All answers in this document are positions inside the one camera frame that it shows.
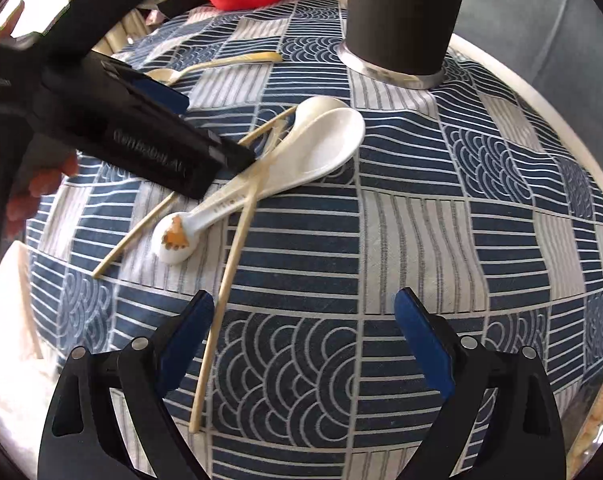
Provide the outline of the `left hand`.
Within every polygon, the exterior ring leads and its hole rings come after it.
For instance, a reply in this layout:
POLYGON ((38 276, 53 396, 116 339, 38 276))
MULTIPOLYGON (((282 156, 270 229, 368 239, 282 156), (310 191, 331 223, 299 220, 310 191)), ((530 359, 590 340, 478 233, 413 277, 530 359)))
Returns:
MULTIPOLYGON (((0 25, 0 46, 14 44, 12 32, 25 9, 23 1, 0 25)), ((32 131, 15 101, 16 84, 0 75, 0 242, 17 236, 36 214, 42 196, 76 174, 72 148, 32 131)))

